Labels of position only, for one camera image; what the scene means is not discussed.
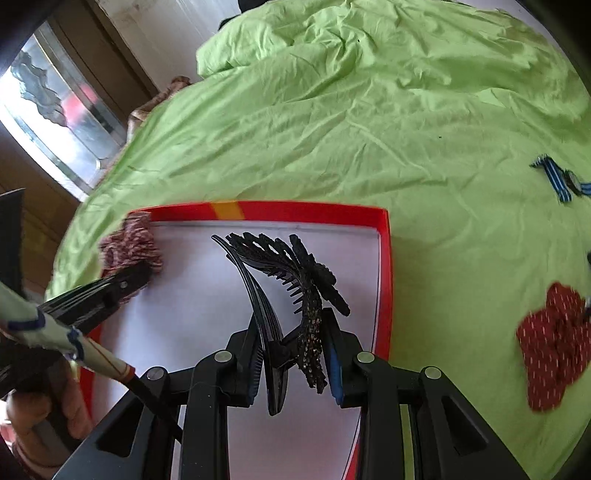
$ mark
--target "window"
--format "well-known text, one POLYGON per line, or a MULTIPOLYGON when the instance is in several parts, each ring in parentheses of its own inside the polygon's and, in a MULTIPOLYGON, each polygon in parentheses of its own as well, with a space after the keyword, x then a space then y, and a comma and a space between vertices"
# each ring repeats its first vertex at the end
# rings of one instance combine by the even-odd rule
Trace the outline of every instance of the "window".
POLYGON ((125 128, 47 23, 0 77, 0 121, 58 183, 84 200, 125 144, 125 128))

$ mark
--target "black hair accessory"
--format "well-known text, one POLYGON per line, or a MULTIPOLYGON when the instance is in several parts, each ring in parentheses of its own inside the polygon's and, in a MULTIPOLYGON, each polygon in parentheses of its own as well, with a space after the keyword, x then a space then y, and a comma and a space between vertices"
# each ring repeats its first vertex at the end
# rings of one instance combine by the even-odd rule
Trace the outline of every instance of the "black hair accessory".
POLYGON ((277 415, 283 408, 285 402, 288 367, 282 368, 273 365, 274 362, 271 358, 270 344, 281 342, 283 340, 281 325, 279 324, 279 320, 277 319, 265 292, 244 266, 244 262, 240 256, 223 240, 223 238, 220 238, 217 235, 213 235, 212 238, 226 251, 227 258, 240 272, 252 305, 251 324, 256 326, 257 335, 255 335, 255 338, 253 339, 253 356, 252 358, 246 359, 247 365, 242 365, 242 368, 248 371, 249 376, 247 379, 247 383, 250 385, 248 400, 250 405, 255 401, 259 382, 261 380, 261 371, 264 366, 269 415, 277 415))
POLYGON ((290 284, 287 290, 295 290, 291 297, 300 295, 294 300, 294 304, 301 303, 295 313, 302 314, 297 338, 297 364, 310 388, 316 387, 317 392, 322 393, 326 386, 320 363, 322 298, 342 315, 350 314, 347 302, 335 288, 335 276, 307 252, 297 235, 290 235, 291 247, 280 238, 272 240, 264 234, 256 237, 249 232, 244 232, 243 236, 231 233, 226 239, 246 265, 269 277, 283 280, 284 285, 290 284))

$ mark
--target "wristwatch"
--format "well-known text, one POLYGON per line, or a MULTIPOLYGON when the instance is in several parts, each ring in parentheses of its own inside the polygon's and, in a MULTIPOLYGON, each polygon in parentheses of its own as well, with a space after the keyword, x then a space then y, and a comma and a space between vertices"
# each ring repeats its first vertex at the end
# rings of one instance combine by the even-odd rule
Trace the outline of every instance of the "wristwatch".
POLYGON ((569 189, 576 196, 591 196, 591 183, 581 182, 572 170, 563 170, 549 155, 540 155, 530 167, 544 168, 550 184, 562 203, 568 203, 573 200, 569 189))

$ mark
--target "green duvet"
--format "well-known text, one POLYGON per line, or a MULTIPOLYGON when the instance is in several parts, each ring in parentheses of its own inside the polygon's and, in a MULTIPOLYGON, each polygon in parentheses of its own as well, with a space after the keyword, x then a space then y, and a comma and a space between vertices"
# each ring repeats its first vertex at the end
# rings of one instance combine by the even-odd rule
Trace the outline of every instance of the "green duvet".
POLYGON ((99 275, 132 209, 223 199, 388 209, 391 362, 438 365, 532 479, 591 418, 591 372, 533 413, 515 328, 553 281, 591 294, 591 200, 558 202, 550 154, 591 180, 589 95, 542 36, 435 0, 278 0, 197 54, 204 81, 158 107, 81 205, 48 296, 99 275))

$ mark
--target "maroon scrunchie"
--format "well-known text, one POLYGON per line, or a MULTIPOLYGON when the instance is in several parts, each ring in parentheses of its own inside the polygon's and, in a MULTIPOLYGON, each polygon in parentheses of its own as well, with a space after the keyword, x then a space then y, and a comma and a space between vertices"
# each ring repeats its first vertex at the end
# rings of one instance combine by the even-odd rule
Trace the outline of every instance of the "maroon scrunchie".
POLYGON ((121 229, 100 241, 99 249, 103 257, 101 277, 114 275, 141 260, 146 260, 154 273, 162 270, 162 257, 150 231, 148 212, 131 212, 123 220, 121 229))

